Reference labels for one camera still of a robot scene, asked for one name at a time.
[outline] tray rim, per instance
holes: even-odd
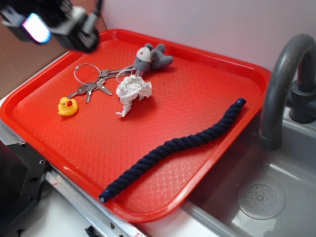
[[[130,39],[128,36],[130,34],[133,34],[133,39]],[[260,89],[263,87],[265,88],[264,91],[261,91],[262,94],[260,98],[254,103],[254,105],[249,108],[249,111],[244,114],[244,116],[239,120],[238,124],[236,124],[230,131],[229,136],[226,136],[225,139],[222,141],[222,143],[215,149],[215,151],[212,153],[212,157],[217,157],[214,160],[211,160],[210,157],[206,160],[206,162],[203,164],[203,166],[200,167],[200,169],[197,171],[197,173],[189,180],[189,182],[185,185],[185,187],[175,196],[175,198],[166,206],[147,213],[132,213],[127,212],[126,208],[123,208],[122,205],[115,202],[114,200],[109,201],[105,204],[105,206],[112,210],[116,215],[119,217],[134,223],[141,223],[141,222],[149,222],[156,220],[158,218],[163,217],[164,215],[168,214],[170,211],[176,209],[179,207],[186,199],[186,197],[189,195],[189,193],[193,190],[192,184],[194,183],[195,186],[198,181],[200,181],[209,171],[213,165],[220,159],[221,155],[229,148],[229,146],[236,140],[236,138],[239,136],[239,134],[245,129],[245,127],[249,124],[249,122],[255,117],[255,115],[260,111],[264,97],[265,97],[265,91],[267,88],[268,80],[270,78],[270,72],[261,66],[254,65],[248,62],[244,62],[238,59],[234,59],[231,57],[219,55],[216,53],[208,52],[202,49],[193,48],[190,46],[181,45],[178,43],[174,43],[171,41],[158,39],[155,37],[122,30],[122,29],[113,29],[108,30],[100,33],[100,41],[104,42],[106,40],[124,40],[127,42],[131,42],[133,44],[139,44],[139,45],[145,45],[147,42],[151,43],[165,43],[168,44],[168,48],[166,53],[172,56],[177,56],[177,50],[181,50],[182,53],[185,53],[186,59],[191,60],[193,62],[196,62],[196,60],[200,60],[201,57],[205,61],[203,63],[213,62],[217,66],[221,63],[229,63],[231,65],[231,71],[234,69],[240,69],[242,67],[242,71],[239,71],[240,76],[244,76],[249,78],[249,75],[252,77],[256,77],[260,75],[264,80],[257,80],[257,82],[261,83]],[[8,125],[13,131],[16,132],[21,138],[26,138],[25,141],[30,143],[33,147],[37,149],[38,152],[41,154],[54,154],[54,150],[48,147],[43,147],[41,141],[37,141],[36,137],[34,135],[28,134],[28,132],[25,130],[23,126],[21,126],[16,120],[10,118],[10,115],[12,115],[15,106],[19,103],[19,101],[23,100],[25,97],[28,96],[28,89],[32,88],[31,91],[36,90],[41,85],[43,85],[47,80],[39,80],[37,79],[41,78],[43,75],[46,75],[46,78],[51,78],[55,74],[59,73],[61,70],[65,68],[61,67],[59,70],[55,71],[55,68],[61,65],[66,65],[68,62],[73,62],[73,60],[77,60],[80,57],[82,57],[84,54],[79,52],[69,52],[61,56],[59,59],[57,59],[55,62],[52,63],[47,68],[44,68],[42,71],[40,71],[38,74],[33,76],[29,81],[25,82],[23,85],[21,85],[19,88],[17,88],[14,92],[12,92],[3,102],[2,106],[0,107],[0,119]],[[67,177],[71,177],[71,180],[78,184],[80,183],[80,187],[83,190],[87,190],[86,187],[89,187],[89,194],[92,195],[94,198],[97,199],[97,197],[100,194],[100,187],[97,184],[91,184],[83,177],[86,176],[83,173],[78,174],[78,170],[69,163],[66,163],[65,161],[61,162],[60,165],[67,165],[70,167],[67,167],[67,169],[60,170],[59,165],[56,166],[54,163],[52,163],[54,167],[56,167],[60,172],[62,172]]]

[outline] navy rope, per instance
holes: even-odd
[[[160,160],[164,159],[171,153],[205,145],[206,143],[211,142],[226,133],[235,122],[235,119],[238,117],[245,103],[245,99],[239,98],[228,108],[221,120],[212,127],[199,132],[196,135],[174,138],[149,152],[143,158],[138,160],[137,163],[134,164],[130,169],[125,171],[118,179],[107,186],[106,190],[103,191],[103,193],[99,196],[100,202],[105,203],[108,200],[114,198],[147,170],[152,168]]]

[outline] red tray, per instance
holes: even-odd
[[[247,100],[228,134],[167,157],[105,204],[129,222],[149,222],[177,208],[257,114],[270,73],[253,64],[125,30],[103,32],[100,42],[91,54],[70,52],[57,60],[12,93],[0,110],[9,127],[96,199],[149,151],[212,126],[238,98]],[[80,86],[73,75],[77,65],[124,68],[133,64],[137,50],[148,42],[164,43],[165,55],[174,57],[169,67],[144,73],[143,79],[153,86],[150,98],[135,100],[121,118],[115,114],[123,107],[115,95],[119,83],[109,79],[105,85],[112,96],[94,91],[88,104],[86,95],[77,96],[77,113],[58,115],[60,98]],[[81,74],[78,70],[85,81],[95,80],[93,73],[93,67]]]

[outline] sink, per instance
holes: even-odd
[[[284,118],[282,147],[269,152],[259,127],[257,115],[188,200],[237,236],[314,236],[316,130]]]

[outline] yellow rubber duck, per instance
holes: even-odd
[[[77,101],[63,97],[58,104],[58,114],[62,116],[73,115],[78,110]]]

